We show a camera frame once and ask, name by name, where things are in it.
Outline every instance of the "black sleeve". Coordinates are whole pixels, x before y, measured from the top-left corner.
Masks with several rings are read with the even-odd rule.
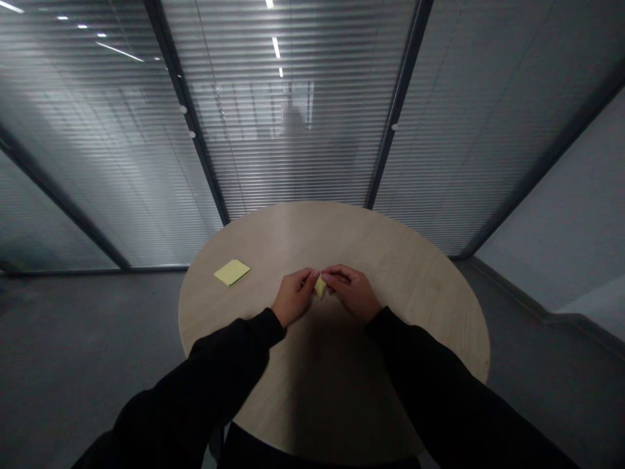
[[[441,467],[577,467],[424,329],[408,326],[385,307],[367,333]]]
[[[285,336],[269,308],[195,342],[189,358],[133,397],[74,468],[200,468],[211,432],[230,421]]]

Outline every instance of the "horizontal blinds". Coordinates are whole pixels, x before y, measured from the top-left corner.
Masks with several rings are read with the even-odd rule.
[[[0,264],[16,271],[117,268],[2,151],[0,220]]]
[[[436,0],[378,210],[460,255],[625,57],[610,0]]]
[[[163,4],[232,219],[365,204],[412,0]]]
[[[222,224],[142,2],[19,7],[0,121],[132,266],[189,264]]]

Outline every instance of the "yellow sticky note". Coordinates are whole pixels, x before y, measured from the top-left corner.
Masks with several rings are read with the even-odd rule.
[[[234,282],[243,277],[249,272],[249,267],[244,263],[234,259],[227,263],[224,267],[215,272],[215,277],[221,280],[228,286],[231,286]]]
[[[317,279],[317,283],[314,284],[314,289],[317,292],[317,295],[319,295],[319,298],[323,298],[325,288],[326,283],[321,280],[321,276],[319,276],[319,278]]]

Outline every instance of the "round table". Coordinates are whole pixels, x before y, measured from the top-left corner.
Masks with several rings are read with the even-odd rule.
[[[251,270],[227,287],[213,274],[232,259]],[[330,202],[269,206],[211,238],[180,292],[185,353],[198,338],[271,306],[285,274],[338,263],[366,273],[382,304],[425,328],[486,381],[484,316],[450,260],[397,221]],[[376,346],[327,292],[271,349],[267,369],[234,422],[275,448],[318,462],[376,464],[422,448]]]

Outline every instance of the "white wall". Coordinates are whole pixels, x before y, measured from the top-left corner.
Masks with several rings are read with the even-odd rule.
[[[476,256],[548,311],[625,341],[625,91]]]

